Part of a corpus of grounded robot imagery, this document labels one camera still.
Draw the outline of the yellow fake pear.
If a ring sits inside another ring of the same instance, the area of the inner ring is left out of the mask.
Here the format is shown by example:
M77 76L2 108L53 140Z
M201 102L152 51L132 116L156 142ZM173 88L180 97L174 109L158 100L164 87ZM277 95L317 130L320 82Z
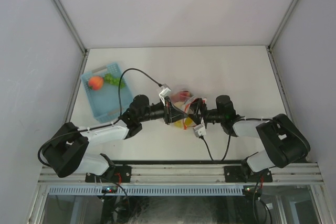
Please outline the yellow fake pear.
M175 102L174 105L181 110L184 109L184 102L182 102L182 101Z

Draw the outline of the clear zip top bag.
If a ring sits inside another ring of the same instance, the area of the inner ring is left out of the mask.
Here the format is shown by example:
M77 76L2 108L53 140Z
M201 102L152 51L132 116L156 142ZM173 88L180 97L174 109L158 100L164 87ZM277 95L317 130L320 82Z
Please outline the clear zip top bag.
M207 98L194 94L187 87L177 86L172 90L170 99L174 106L188 115L187 118L176 121L173 125L183 130L195 127L200 121L197 116L201 114L202 105L207 102Z

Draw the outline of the green fake grape bunch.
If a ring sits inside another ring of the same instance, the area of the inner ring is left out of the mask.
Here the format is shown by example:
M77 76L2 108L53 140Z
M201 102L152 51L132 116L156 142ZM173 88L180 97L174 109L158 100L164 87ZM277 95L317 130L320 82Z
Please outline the green fake grape bunch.
M114 77L112 74L107 73L104 75L104 81L113 86L120 86L121 88L125 87L125 82L120 78Z

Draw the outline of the orange fake peach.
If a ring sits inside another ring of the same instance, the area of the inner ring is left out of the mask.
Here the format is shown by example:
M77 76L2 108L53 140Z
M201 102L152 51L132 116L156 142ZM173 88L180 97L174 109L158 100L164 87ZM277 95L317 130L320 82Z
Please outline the orange fake peach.
M101 76L92 76L88 80L88 88L91 90L100 90L103 87L104 79Z

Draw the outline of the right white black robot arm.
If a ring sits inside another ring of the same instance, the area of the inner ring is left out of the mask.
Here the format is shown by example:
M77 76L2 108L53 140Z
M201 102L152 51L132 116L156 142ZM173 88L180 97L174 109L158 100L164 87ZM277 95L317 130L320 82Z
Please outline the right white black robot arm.
M240 175L252 182L260 174L273 167L284 168L306 158L311 147L308 140L285 114L271 119L247 118L236 113L234 104L227 95L216 98L216 108L209 110L206 102L198 98L191 103L189 117L196 124L194 133L203 138L209 123L220 124L223 131L232 137L259 138L264 150L242 161Z

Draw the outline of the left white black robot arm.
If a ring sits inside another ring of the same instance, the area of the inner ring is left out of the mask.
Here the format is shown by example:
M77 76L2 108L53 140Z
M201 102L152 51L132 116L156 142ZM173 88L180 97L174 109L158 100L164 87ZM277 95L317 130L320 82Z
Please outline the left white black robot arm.
M150 104L147 96L137 95L115 123L87 128L76 127L71 122L65 123L39 149L38 156L44 157L46 166L52 168L60 178L91 173L103 182L109 182L115 176L112 160L104 153L90 154L87 152L88 148L134 137L142 130L142 122L163 119L166 124L171 124L187 116L169 97L164 97L157 104Z

